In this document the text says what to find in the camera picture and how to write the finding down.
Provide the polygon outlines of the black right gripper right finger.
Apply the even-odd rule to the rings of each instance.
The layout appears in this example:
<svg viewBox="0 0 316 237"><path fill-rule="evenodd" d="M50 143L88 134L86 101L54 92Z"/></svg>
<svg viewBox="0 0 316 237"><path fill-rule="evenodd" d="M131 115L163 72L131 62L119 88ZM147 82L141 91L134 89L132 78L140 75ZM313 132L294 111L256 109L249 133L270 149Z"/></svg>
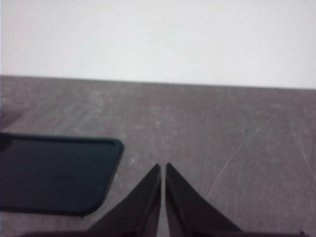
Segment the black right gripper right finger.
<svg viewBox="0 0 316 237"><path fill-rule="evenodd" d="M246 232L205 201L170 163L165 202L172 237L245 237Z"/></svg>

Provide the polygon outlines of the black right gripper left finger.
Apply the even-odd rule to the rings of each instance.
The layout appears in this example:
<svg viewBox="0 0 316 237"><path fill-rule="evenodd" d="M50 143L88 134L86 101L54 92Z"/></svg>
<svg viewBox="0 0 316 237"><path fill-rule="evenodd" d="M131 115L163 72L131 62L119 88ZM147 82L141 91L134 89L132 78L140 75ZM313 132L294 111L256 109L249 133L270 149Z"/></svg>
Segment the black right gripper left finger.
<svg viewBox="0 0 316 237"><path fill-rule="evenodd" d="M93 224L87 237L155 237L161 207L161 167L156 164L117 206Z"/></svg>

